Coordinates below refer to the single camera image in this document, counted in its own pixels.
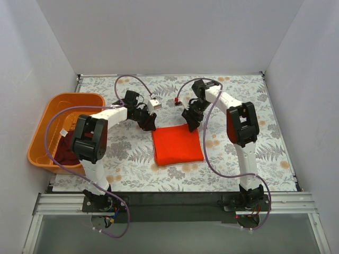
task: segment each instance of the orange cloth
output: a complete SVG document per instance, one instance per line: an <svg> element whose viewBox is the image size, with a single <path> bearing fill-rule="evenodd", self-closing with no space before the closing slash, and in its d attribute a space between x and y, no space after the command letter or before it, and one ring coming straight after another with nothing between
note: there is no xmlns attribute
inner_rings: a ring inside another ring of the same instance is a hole
<svg viewBox="0 0 339 254"><path fill-rule="evenodd" d="M157 128L152 136L158 166L203 161L198 130L191 133L187 124Z"/></svg>

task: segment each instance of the gray wall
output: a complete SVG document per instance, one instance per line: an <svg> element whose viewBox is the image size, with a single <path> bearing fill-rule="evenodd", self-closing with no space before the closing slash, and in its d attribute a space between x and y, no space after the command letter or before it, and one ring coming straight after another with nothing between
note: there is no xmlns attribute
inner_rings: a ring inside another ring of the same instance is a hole
<svg viewBox="0 0 339 254"><path fill-rule="evenodd" d="M266 72L301 186L339 253L339 1L307 0Z"/></svg>
<svg viewBox="0 0 339 254"><path fill-rule="evenodd" d="M303 0L37 0L78 74L265 70Z"/></svg>
<svg viewBox="0 0 339 254"><path fill-rule="evenodd" d="M0 0L0 253L21 253L49 173L27 150L41 114L75 74L35 0Z"/></svg>

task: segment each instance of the tabletop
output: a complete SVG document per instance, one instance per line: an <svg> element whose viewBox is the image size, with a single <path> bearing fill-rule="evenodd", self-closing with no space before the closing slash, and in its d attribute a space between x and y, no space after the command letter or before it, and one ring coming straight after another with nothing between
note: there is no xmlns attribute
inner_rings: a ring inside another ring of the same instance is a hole
<svg viewBox="0 0 339 254"><path fill-rule="evenodd" d="M174 105L174 98L182 84L199 76L139 76L162 103L157 111L156 127L177 126L185 123L182 106ZM262 76L204 76L223 83L224 90L234 98L255 105L260 134L256 142L258 174L271 191L296 191L286 148L273 114ZM85 77L79 91L98 93L106 105L117 101L114 94L116 77ZM149 98L143 85L132 77L118 81L118 94L126 90ZM194 98L191 85L180 97ZM199 130L202 147L204 121ZM226 134L225 115L215 108L208 122L206 146L209 160L220 173L239 174L234 146ZM225 179L214 174L205 161L158 167L154 161L151 132L143 131L134 121L127 120L109 129L108 147L103 158L106 178L113 191L122 192L216 192L239 191L239 179ZM82 191L88 183L77 176L57 175L54 192Z"/></svg>

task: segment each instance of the orange plastic bin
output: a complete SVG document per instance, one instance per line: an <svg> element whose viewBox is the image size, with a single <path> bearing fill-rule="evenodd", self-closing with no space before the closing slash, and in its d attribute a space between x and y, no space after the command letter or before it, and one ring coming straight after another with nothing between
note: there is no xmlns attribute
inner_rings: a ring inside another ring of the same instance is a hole
<svg viewBox="0 0 339 254"><path fill-rule="evenodd" d="M53 161L48 157L44 149L43 139L47 124L52 119L52 117L61 110L72 106L105 106L105 100L101 95L93 93L64 93L59 94L51 99L43 113L37 131L34 134L33 140L28 150L28 160L30 163L35 166L45 168L55 174L69 174L67 171L53 164ZM66 111L58 116L51 124L47 136L48 149L51 154L55 156L58 143L61 138L60 131L62 129L65 129L66 131L73 130L79 115L91 115L100 111L102 110L95 108L84 108ZM73 166L65 165L65 167L79 174L85 174L84 168L81 164Z"/></svg>

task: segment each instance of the white tag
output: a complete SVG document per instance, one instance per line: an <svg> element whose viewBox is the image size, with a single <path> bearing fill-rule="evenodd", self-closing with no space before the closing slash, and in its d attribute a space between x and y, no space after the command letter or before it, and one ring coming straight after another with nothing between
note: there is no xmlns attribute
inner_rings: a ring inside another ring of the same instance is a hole
<svg viewBox="0 0 339 254"><path fill-rule="evenodd" d="M61 136L65 137L68 134L68 131L66 131L64 128L60 131Z"/></svg>

